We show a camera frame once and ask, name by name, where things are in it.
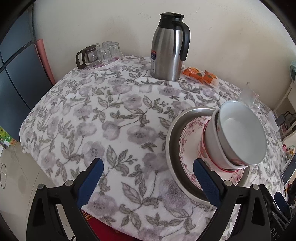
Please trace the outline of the strawberry pattern red-rimmed bowl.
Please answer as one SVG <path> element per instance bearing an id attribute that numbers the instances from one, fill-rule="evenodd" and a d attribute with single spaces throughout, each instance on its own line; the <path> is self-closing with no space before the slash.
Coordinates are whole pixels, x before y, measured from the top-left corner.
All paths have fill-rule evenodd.
<path id="1" fill-rule="evenodd" d="M 200 142 L 199 142 L 199 147 L 198 147 L 198 151 L 197 151 L 198 157 L 202 158 L 212 171 L 222 172 L 222 173 L 235 173 L 235 172 L 238 172 L 238 171 L 242 171 L 243 169 L 239 169 L 239 170 L 237 170 L 235 172 L 225 172 L 225 171 L 219 169 L 217 166 L 214 165 L 214 163 L 210 160 L 210 158 L 209 158 L 209 156 L 208 156 L 208 154 L 207 154 L 207 152 L 205 150 L 205 143 L 204 143 L 204 136 L 203 136 L 205 126 L 203 127 L 202 134 L 201 134 L 201 139 L 200 139 Z"/>

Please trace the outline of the light blue bowl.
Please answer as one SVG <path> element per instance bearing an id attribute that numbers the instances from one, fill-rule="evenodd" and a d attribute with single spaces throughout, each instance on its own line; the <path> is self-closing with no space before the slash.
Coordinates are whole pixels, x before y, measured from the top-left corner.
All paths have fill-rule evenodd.
<path id="1" fill-rule="evenodd" d="M 227 159 L 237 166 L 260 164 L 267 139 L 257 116 L 239 101 L 227 101 L 218 110 L 217 135 Z"/>

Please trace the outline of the large stainless steel plate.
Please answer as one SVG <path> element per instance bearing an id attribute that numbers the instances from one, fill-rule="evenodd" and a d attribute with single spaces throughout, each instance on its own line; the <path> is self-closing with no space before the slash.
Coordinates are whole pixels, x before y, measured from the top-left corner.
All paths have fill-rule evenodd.
<path id="1" fill-rule="evenodd" d="M 185 174 L 179 157 L 179 141 L 190 121 L 201 116 L 212 117 L 213 113 L 213 108 L 189 108 L 176 117 L 166 136 L 166 161 L 174 181 L 191 200 L 202 204 L 209 204 L 208 199 L 203 190 L 197 188 Z"/>

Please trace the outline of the pink floral plate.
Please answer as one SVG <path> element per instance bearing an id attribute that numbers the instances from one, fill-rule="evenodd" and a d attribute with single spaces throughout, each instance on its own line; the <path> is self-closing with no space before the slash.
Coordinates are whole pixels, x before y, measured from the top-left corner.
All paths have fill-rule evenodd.
<path id="1" fill-rule="evenodd" d="M 194 175 L 193 162 L 199 158 L 197 151 L 202 130 L 206 121 L 208 121 L 210 118 L 210 116 L 201 116 L 190 121 L 183 129 L 179 141 L 179 157 L 182 168 L 184 169 L 185 174 L 189 180 L 199 189 L 202 187 Z M 244 169 L 235 173 L 217 173 L 222 180 L 230 180 L 233 184 L 237 185 L 243 177 Z"/>

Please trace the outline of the white square bowl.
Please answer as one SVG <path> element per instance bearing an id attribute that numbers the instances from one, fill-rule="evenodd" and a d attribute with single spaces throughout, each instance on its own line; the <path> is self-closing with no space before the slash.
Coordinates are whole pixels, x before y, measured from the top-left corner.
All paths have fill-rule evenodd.
<path id="1" fill-rule="evenodd" d="M 247 168 L 248 166 L 245 165 L 234 165 L 227 159 L 226 155 L 224 154 L 216 130 L 218 111 L 219 109 L 215 110 L 210 120 L 206 123 L 203 134 L 205 150 L 210 160 L 214 163 L 215 166 L 225 172 L 235 172 L 239 169 Z"/>

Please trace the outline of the smartphone on stand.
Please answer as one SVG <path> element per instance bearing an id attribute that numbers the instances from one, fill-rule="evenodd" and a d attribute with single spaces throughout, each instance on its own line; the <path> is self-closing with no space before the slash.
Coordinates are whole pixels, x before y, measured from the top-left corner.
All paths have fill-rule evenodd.
<path id="1" fill-rule="evenodd" d="M 281 173 L 281 180 L 284 185 L 287 185 L 292 175 L 295 173 L 295 154 L 293 157 L 285 164 L 285 167 Z"/>

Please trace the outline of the black charger adapter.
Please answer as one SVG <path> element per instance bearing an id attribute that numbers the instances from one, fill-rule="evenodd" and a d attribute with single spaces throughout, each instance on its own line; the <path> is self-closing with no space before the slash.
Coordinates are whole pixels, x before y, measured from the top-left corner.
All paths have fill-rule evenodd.
<path id="1" fill-rule="evenodd" d="M 280 114 L 277 118 L 276 118 L 276 124 L 278 126 L 284 125 L 285 121 L 287 120 L 287 116 L 289 115 L 289 113 L 285 113 L 285 114 Z"/>

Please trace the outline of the clear glass mug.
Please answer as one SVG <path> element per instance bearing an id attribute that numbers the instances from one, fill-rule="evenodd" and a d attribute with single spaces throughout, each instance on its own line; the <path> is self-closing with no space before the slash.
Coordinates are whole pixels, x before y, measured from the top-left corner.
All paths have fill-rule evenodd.
<path id="1" fill-rule="evenodd" d="M 257 114 L 261 109 L 259 95 L 250 88 L 249 82 L 247 82 L 241 90 L 238 101 L 246 105 L 255 114 Z"/>

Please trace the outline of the floral purple tablecloth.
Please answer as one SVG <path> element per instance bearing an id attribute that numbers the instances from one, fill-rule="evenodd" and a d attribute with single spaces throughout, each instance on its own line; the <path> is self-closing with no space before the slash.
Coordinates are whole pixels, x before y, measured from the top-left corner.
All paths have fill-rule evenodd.
<path id="1" fill-rule="evenodd" d="M 190 200 L 167 166 L 173 120 L 191 107 L 219 108 L 240 89 L 151 78 L 150 58 L 124 56 L 92 73 L 73 69 L 33 108 L 20 128 L 22 150 L 57 186 L 94 158 L 104 174 L 83 210 L 142 240 L 196 240 L 215 208 Z"/>

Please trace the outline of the orange snack packet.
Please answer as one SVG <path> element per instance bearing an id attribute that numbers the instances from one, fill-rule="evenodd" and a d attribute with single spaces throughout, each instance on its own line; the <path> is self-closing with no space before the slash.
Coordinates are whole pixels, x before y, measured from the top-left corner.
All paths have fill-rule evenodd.
<path id="1" fill-rule="evenodd" d="M 188 67 L 183 71 L 183 75 L 191 80 L 201 80 L 203 77 L 202 72 L 194 67 Z"/>
<path id="2" fill-rule="evenodd" d="M 204 71 L 204 74 L 201 77 L 201 82 L 211 87 L 217 87 L 219 84 L 218 77 L 207 70 Z"/>

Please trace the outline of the round white tray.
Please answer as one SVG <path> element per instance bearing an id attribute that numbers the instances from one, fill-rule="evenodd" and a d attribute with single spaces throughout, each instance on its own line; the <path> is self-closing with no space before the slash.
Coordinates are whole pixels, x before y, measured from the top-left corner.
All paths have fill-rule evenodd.
<path id="1" fill-rule="evenodd" d="M 118 56 L 111 58 L 109 60 L 103 61 L 103 62 L 97 62 L 97 63 L 92 63 L 90 65 L 87 65 L 83 69 L 79 69 L 79 71 L 82 72 L 93 72 L 93 71 L 98 71 L 98 70 L 103 70 L 106 68 L 110 68 L 111 66 L 118 64 L 120 60 L 123 57 L 123 53 L 120 52 Z"/>

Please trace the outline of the clear drinking glass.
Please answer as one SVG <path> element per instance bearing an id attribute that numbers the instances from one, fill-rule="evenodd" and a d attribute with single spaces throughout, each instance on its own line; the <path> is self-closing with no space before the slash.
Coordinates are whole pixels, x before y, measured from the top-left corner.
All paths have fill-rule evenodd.
<path id="1" fill-rule="evenodd" d="M 103 47 L 99 50 L 101 63 L 107 63 L 112 59 L 110 50 L 108 47 Z"/>
<path id="2" fill-rule="evenodd" d="M 111 53 L 112 58 L 120 57 L 121 50 L 118 42 L 112 42 L 108 44 L 108 49 Z"/>

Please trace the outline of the pink rolled mat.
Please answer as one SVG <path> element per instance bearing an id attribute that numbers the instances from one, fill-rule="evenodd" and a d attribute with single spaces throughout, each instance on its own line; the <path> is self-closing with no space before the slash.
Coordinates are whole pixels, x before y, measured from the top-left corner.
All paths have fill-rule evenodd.
<path id="1" fill-rule="evenodd" d="M 56 81 L 55 81 L 55 78 L 53 76 L 51 67 L 49 65 L 49 61 L 48 61 L 47 54 L 46 54 L 46 51 L 45 51 L 43 39 L 36 40 L 35 47 L 36 47 L 37 53 L 39 55 L 39 58 L 41 60 L 41 63 L 43 65 L 43 68 L 44 68 L 44 70 L 46 72 L 46 75 L 48 76 L 51 84 L 55 85 Z"/>

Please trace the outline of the stainless steel thermos jug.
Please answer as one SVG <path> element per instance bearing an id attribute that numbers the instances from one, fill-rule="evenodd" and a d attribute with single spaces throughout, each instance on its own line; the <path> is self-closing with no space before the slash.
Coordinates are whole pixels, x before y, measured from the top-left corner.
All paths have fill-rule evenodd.
<path id="1" fill-rule="evenodd" d="M 184 15 L 162 13 L 154 33 L 151 47 L 151 76 L 166 81 L 180 77 L 182 63 L 186 60 L 191 33 L 183 22 Z"/>

